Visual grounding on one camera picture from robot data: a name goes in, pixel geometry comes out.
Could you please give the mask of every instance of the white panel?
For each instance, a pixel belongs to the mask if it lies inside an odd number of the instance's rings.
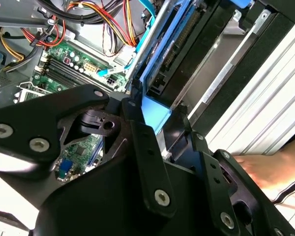
[[[212,151],[272,154],[295,134],[295,26],[206,136]]]

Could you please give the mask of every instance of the screw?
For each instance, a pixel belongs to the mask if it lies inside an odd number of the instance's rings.
[[[0,139],[10,137],[13,134],[13,129],[10,125],[0,124]]]
[[[133,107],[136,106],[136,104],[135,104],[133,101],[129,101],[128,103],[129,103],[131,106],[133,106]]]
[[[37,152],[47,151],[49,149],[49,146],[49,142],[46,139],[42,138],[35,138],[29,142],[30,149]]]
[[[265,18],[267,18],[267,16],[268,16],[268,14],[267,14],[267,13],[263,13],[263,14],[262,14],[262,16],[261,16],[261,19],[263,19],[263,20],[264,20]]]
[[[278,228],[274,228],[274,231],[277,236],[284,236],[284,234]]]
[[[201,134],[197,134],[198,139],[203,140],[203,136]]]
[[[224,223],[224,225],[227,226],[227,228],[229,228],[230,230],[232,230],[235,227],[234,221],[230,217],[230,215],[228,215],[225,212],[222,212],[220,216],[221,216],[222,222]]]
[[[227,159],[230,158],[230,155],[229,155],[227,152],[222,152],[222,154],[223,154],[223,156],[224,156],[225,158],[227,158]]]
[[[99,97],[102,97],[103,96],[103,93],[102,92],[100,92],[100,91],[94,91],[94,93],[97,95],[97,96],[99,96]]]
[[[157,203],[163,207],[167,207],[171,201],[168,194],[162,189],[157,189],[154,193],[154,197]]]

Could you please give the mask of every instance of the motherboard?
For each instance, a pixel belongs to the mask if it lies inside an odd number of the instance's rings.
[[[125,91],[127,80],[122,74],[100,77],[97,72],[109,69],[106,62],[95,60],[76,50],[67,42],[43,51],[31,81],[27,83],[24,100],[84,84],[94,84],[107,93]],[[57,160],[55,173],[58,181],[69,182],[90,169],[102,158],[102,137],[90,135],[86,140],[66,148]]]

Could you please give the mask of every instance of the ram slot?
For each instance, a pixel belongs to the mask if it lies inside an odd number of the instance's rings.
[[[65,77],[71,78],[72,80],[78,80],[82,84],[92,84],[100,87],[102,90],[104,90],[107,93],[110,93],[113,89],[103,83],[100,83],[98,81],[94,81],[88,76],[81,74],[80,72],[72,69],[71,67],[68,67],[66,65],[63,65],[61,62],[55,60],[54,58],[50,58],[45,66],[46,69],[48,69],[50,66],[56,67],[58,70],[60,70]]]
[[[55,73],[58,73],[58,74],[62,75],[63,77],[67,78],[67,80],[77,83],[78,85],[87,84],[83,79],[79,78],[78,76],[68,74],[64,70],[62,70],[61,68],[57,68],[54,65],[49,65],[48,71],[54,71]]]
[[[50,79],[52,79],[53,81],[56,81],[57,83],[66,86],[68,89],[77,87],[78,84],[69,81],[68,79],[66,79],[65,77],[59,75],[58,73],[54,72],[54,71],[48,71],[46,73],[46,76]]]

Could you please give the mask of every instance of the chip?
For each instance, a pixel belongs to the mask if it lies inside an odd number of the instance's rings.
[[[71,59],[70,59],[70,58],[65,57],[65,58],[63,59],[63,63],[66,64],[66,65],[69,65],[70,62],[71,62]]]
[[[79,145],[75,153],[82,156],[85,153],[85,148]]]

